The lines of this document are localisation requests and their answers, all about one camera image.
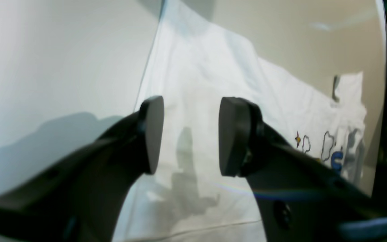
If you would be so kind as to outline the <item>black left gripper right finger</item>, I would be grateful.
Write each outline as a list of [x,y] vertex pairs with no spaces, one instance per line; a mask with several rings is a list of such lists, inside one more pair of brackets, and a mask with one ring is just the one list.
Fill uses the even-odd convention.
[[245,178],[268,242],[387,242],[387,210],[293,148],[253,102],[223,97],[222,176]]

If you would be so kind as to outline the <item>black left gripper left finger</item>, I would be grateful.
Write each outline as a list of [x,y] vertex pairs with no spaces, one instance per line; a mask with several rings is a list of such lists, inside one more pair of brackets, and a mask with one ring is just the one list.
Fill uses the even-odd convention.
[[97,140],[0,195],[0,235],[28,242],[110,242],[130,188],[156,172],[164,100],[155,95]]

